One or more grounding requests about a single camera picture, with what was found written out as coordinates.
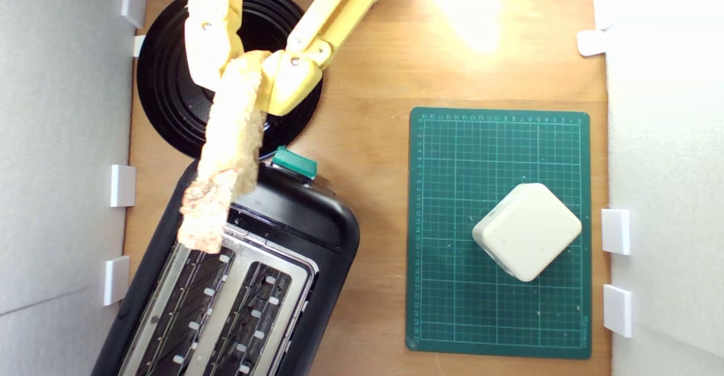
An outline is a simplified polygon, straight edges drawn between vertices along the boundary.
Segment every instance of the robotic arm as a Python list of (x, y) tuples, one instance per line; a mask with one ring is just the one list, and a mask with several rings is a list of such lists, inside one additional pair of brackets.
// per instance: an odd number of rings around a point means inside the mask
[[(264, 61), (256, 106), (277, 116), (294, 109), (376, 1), (314, 0), (286, 49)], [(197, 85), (217, 90), (229, 61), (244, 52), (237, 35), (242, 0), (189, 0), (188, 12), (184, 34), (191, 77)]]

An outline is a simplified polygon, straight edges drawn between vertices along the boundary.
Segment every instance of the black toaster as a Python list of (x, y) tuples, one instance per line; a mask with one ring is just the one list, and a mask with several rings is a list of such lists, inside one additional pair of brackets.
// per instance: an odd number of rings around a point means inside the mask
[(352, 212), (283, 147), (233, 203), (222, 251), (176, 242), (178, 180), (93, 375), (307, 374), (359, 244)]

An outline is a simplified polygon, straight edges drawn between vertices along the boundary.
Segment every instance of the cutting mat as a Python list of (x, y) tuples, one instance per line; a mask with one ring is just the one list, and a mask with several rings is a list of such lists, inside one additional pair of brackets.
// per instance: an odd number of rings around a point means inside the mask
[[(589, 117), (415, 108), (410, 117), (406, 345), (414, 351), (589, 358)], [(502, 271), (474, 224), (519, 183), (548, 186), (583, 232), (536, 280)]]

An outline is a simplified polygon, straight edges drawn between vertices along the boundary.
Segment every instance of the wooden surface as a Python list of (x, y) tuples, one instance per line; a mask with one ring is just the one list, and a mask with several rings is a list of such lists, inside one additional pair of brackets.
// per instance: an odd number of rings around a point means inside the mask
[[(146, 26), (173, 0), (148, 0)], [(307, 7), (312, 0), (295, 0)], [(352, 270), (312, 375), (610, 374), (602, 326), (600, 209), (607, 205), (607, 96), (602, 58), (584, 59), (576, 32), (592, 0), (380, 0), (326, 73), (318, 112), (291, 149), (318, 161), (324, 182), (360, 222)], [(592, 133), (593, 356), (586, 361), (411, 352), (404, 344), (409, 113), (414, 106), (587, 111)], [(148, 123), (134, 92), (130, 162), (136, 206), (125, 253), (135, 272), (188, 165)]]

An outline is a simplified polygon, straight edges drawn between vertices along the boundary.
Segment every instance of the black plate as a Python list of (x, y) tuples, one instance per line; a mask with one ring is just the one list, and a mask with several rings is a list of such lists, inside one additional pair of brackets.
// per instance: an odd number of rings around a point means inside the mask
[[(153, 128), (174, 149), (192, 158), (201, 155), (204, 132), (214, 92), (191, 79), (184, 46), (188, 0), (170, 3), (153, 22), (138, 56), (138, 96)], [(292, 0), (244, 0), (238, 32), (246, 51), (277, 51), (302, 18), (302, 8)], [(260, 157), (294, 140), (311, 119), (322, 82), (285, 116), (267, 116)]]

